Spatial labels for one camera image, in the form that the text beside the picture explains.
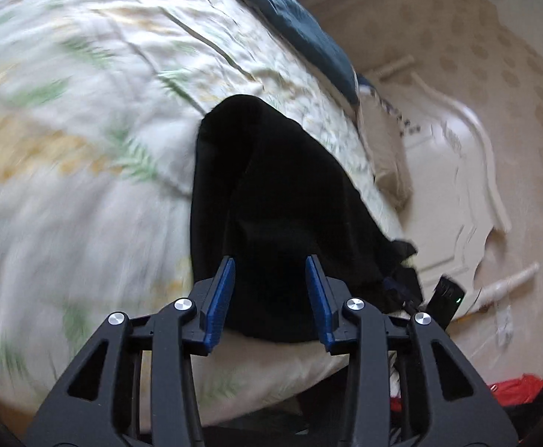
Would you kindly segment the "black pants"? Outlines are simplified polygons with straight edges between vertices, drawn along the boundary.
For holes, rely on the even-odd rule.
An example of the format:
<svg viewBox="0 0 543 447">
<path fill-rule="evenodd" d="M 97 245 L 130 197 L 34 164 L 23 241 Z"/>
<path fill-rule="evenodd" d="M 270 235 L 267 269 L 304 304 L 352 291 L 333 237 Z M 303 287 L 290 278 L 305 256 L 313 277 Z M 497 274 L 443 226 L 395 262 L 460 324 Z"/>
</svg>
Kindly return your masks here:
<svg viewBox="0 0 543 447">
<path fill-rule="evenodd" d="M 234 95 L 203 117 L 190 211 L 195 280 L 235 262 L 227 329 L 273 342 L 317 339 L 306 260 L 384 313 L 420 304 L 415 253 L 387 238 L 347 173 L 298 122 Z"/>
</svg>

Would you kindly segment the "red cloth on floor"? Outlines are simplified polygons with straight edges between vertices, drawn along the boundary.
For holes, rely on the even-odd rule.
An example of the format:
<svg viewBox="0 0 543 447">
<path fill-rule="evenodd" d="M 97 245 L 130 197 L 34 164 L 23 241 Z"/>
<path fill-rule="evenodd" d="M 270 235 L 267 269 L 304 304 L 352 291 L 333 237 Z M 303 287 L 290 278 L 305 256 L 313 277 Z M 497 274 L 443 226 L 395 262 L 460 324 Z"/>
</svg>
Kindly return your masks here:
<svg viewBox="0 0 543 447">
<path fill-rule="evenodd" d="M 500 406 L 516 407 L 534 402 L 543 390 L 543 378 L 534 374 L 523 374 L 511 380 L 492 383 L 487 386 L 492 397 Z M 441 385 L 444 400 L 454 400 L 472 397 L 473 386 L 464 378 L 462 380 L 443 380 Z"/>
</svg>

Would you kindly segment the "beige pillow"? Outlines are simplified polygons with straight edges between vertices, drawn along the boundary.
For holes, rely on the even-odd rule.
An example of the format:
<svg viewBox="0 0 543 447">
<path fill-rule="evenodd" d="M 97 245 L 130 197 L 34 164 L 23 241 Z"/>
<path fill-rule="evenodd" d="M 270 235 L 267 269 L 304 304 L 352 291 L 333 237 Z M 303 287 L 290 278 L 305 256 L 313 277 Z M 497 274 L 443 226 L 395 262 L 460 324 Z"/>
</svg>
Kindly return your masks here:
<svg viewBox="0 0 543 447">
<path fill-rule="evenodd" d="M 396 210 L 402 210 L 413 195 L 402 114 L 370 85 L 359 87 L 358 98 L 357 129 L 375 186 Z"/>
</svg>

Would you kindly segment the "white carved headboard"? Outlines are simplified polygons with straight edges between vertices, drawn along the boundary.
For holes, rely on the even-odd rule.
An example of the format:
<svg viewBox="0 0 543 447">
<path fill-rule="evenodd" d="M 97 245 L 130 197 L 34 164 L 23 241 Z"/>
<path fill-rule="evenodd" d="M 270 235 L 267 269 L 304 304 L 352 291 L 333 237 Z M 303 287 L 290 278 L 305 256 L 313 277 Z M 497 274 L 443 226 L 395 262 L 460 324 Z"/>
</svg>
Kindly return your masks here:
<svg viewBox="0 0 543 447">
<path fill-rule="evenodd" d="M 426 83 L 413 70 L 412 56 L 375 68 L 369 81 L 389 109 L 401 115 L 401 134 L 412 196 L 400 214 L 425 296 L 449 276 L 465 291 L 455 316 L 494 309 L 511 320 L 510 296 L 534 279 L 540 265 L 482 288 L 474 276 L 484 259 L 490 232 L 512 229 L 496 182 L 494 149 L 477 115 L 463 103 Z"/>
</svg>

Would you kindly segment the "floral white bed cover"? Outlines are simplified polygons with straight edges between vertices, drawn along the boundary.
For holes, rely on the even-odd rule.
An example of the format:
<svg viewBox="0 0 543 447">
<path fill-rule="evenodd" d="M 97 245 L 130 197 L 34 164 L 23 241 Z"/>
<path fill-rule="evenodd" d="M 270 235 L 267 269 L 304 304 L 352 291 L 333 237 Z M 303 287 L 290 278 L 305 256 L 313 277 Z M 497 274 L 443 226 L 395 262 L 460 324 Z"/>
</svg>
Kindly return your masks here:
<svg viewBox="0 0 543 447">
<path fill-rule="evenodd" d="M 345 100 L 240 0 L 0 0 L 0 410 L 31 416 L 105 317 L 192 288 L 196 131 L 235 94 L 296 120 L 390 238 Z"/>
</svg>

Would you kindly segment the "dark teal blanket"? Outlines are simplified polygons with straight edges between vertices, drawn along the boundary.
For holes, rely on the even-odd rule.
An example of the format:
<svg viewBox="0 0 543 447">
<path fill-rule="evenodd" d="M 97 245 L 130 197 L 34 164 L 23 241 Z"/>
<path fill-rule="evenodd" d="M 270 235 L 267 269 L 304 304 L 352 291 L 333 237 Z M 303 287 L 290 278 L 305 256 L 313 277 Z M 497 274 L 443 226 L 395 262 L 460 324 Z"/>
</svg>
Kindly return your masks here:
<svg viewBox="0 0 543 447">
<path fill-rule="evenodd" d="M 357 80 L 345 51 L 297 0 L 244 0 L 317 68 L 351 105 L 359 103 Z"/>
</svg>

